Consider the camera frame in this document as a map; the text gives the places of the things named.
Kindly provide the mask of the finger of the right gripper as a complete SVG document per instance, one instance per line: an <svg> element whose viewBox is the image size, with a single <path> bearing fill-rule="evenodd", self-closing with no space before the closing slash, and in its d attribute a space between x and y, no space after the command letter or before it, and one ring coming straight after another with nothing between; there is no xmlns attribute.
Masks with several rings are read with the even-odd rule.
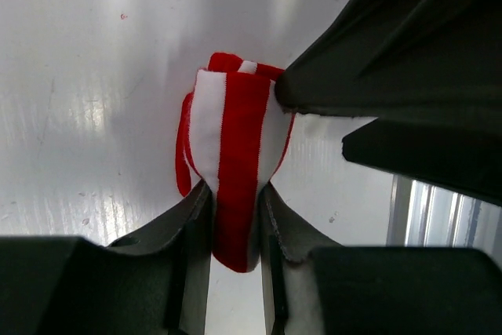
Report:
<svg viewBox="0 0 502 335"><path fill-rule="evenodd" d="M349 0L277 82L300 113L501 108L501 0Z"/></svg>
<svg viewBox="0 0 502 335"><path fill-rule="evenodd" d="M377 119L342 139L349 161L501 204L501 137Z"/></svg>

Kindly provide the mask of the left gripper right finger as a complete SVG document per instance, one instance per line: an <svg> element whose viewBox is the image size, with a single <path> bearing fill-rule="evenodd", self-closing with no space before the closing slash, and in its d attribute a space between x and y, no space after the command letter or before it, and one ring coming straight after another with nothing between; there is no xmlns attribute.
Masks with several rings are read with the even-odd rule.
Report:
<svg viewBox="0 0 502 335"><path fill-rule="evenodd" d="M482 251L342 246L271 185L258 209L267 333L500 333L501 271Z"/></svg>

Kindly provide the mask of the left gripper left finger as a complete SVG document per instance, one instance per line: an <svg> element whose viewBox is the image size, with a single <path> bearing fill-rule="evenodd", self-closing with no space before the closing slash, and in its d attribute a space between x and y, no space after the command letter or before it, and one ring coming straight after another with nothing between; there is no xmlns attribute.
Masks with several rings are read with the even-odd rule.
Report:
<svg viewBox="0 0 502 335"><path fill-rule="evenodd" d="M199 183L106 247L78 236L2 238L2 333L204 333L212 204Z"/></svg>

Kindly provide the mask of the red white striped sock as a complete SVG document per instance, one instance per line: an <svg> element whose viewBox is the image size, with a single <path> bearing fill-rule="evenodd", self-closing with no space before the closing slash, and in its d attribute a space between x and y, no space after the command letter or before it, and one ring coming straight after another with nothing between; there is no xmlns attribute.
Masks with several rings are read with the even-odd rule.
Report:
<svg viewBox="0 0 502 335"><path fill-rule="evenodd" d="M215 52L185 96L176 136L179 193L191 176L213 194L213 255L239 273L257 264L257 201L285 157L294 116L275 98L282 69Z"/></svg>

